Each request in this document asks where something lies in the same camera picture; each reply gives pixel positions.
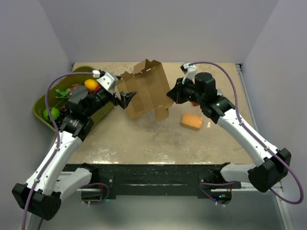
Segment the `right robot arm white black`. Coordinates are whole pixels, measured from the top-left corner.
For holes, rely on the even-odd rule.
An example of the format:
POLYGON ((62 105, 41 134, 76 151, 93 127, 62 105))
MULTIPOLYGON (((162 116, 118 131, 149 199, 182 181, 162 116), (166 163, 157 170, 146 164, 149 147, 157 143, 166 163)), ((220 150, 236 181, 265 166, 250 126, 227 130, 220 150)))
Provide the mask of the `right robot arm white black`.
POLYGON ((267 192, 288 174, 291 153, 266 141, 240 115, 235 106, 218 94, 210 73, 196 74, 194 80, 178 78, 167 96, 177 104, 197 103, 202 113, 226 130, 251 157, 252 165, 227 164, 214 178, 214 184, 225 188, 230 182, 251 183, 258 191, 267 192))

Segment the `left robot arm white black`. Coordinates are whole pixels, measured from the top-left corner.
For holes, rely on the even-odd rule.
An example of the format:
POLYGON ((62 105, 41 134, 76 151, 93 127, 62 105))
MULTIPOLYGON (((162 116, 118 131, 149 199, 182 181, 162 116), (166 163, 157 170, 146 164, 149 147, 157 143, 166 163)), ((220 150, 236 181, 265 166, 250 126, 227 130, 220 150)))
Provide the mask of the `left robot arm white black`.
POLYGON ((16 183, 12 194, 20 208, 44 220, 51 220, 58 212, 64 196, 86 185, 94 188, 99 184, 98 174, 82 168, 75 173, 72 182, 63 185, 57 181, 68 159, 85 140, 94 122, 91 118, 95 112, 107 103, 119 105, 126 109, 136 92, 108 92, 103 87, 90 94, 85 86, 78 86, 68 99, 70 113, 64 118, 52 148, 24 183, 16 183))

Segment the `brown cardboard paper box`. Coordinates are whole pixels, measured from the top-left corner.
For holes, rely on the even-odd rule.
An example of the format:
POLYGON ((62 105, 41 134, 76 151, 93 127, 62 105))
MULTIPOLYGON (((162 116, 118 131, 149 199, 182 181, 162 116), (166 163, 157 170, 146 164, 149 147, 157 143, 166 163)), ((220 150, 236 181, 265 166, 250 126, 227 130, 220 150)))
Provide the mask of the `brown cardboard paper box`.
POLYGON ((125 71, 120 76, 119 92, 137 92, 126 109, 130 119, 150 111, 154 111, 155 122, 169 117, 168 109, 174 102, 166 95, 170 86, 161 62, 145 59, 133 67, 132 73, 125 71))

